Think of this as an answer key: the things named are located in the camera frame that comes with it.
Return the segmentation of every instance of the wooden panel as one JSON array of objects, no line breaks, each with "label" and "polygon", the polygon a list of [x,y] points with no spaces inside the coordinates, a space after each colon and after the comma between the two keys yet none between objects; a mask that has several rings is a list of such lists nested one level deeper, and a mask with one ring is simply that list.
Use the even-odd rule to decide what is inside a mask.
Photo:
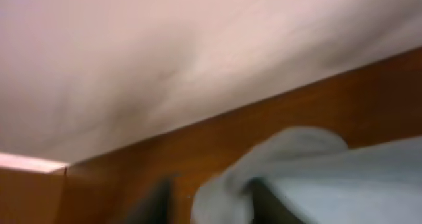
[{"label": "wooden panel", "polygon": [[53,224],[63,174],[0,169],[0,223]]},{"label": "wooden panel", "polygon": [[65,206],[86,210],[81,218],[91,223],[119,219],[160,177],[177,174],[176,223],[189,223],[192,197],[203,182],[289,126],[328,128],[352,148],[422,134],[421,88],[419,49],[75,165],[70,174],[96,174],[85,178],[109,188],[93,185],[102,190],[97,196],[70,188],[68,196],[78,198],[65,199]]}]

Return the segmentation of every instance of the dark object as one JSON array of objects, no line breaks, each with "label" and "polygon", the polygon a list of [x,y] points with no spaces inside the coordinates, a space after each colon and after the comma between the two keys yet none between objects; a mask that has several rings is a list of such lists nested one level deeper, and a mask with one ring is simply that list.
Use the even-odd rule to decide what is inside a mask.
[{"label": "dark object", "polygon": [[251,180],[247,189],[252,194],[252,224],[304,224],[282,204],[262,179]]},{"label": "dark object", "polygon": [[160,181],[128,214],[124,224],[171,223],[172,179]]}]

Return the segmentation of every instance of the blurry dark object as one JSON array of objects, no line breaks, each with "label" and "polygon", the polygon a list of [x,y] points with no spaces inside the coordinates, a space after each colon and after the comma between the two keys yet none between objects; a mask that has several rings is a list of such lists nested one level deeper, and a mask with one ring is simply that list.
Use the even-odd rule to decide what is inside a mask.
[{"label": "blurry dark object", "polygon": [[252,194],[252,224],[304,224],[282,204],[262,179],[253,179],[247,189]]},{"label": "blurry dark object", "polygon": [[172,179],[160,181],[154,189],[130,211],[124,224],[171,223]]}]

